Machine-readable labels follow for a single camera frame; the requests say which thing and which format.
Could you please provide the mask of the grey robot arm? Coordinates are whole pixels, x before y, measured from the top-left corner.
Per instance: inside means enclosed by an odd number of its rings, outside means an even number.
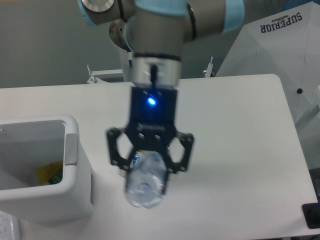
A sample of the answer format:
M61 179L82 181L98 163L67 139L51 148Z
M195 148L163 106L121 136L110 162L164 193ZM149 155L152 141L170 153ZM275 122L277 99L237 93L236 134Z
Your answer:
M177 85L183 44L242 25L242 0L80 0L89 25L122 20L124 41L132 52L129 121L106 132L110 163L126 172L133 189L138 151L158 153L165 165L160 176L142 191L156 188L163 195L171 174L188 169L194 136L175 127Z

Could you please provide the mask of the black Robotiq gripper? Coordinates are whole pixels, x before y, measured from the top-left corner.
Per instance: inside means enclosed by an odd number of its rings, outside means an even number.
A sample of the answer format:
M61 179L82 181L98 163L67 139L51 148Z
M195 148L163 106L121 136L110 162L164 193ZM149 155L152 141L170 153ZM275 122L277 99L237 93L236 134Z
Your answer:
M133 60L133 84L130 99L129 122L125 128L106 130L109 161L119 168L119 175L127 178L133 170L133 160L140 150L161 153L166 167L162 195L166 195L171 175L189 169L195 136L177 131L175 112L181 62L178 60L136 57ZM117 139L126 135L132 144L128 157L120 155ZM177 140L183 151L173 160L170 145Z

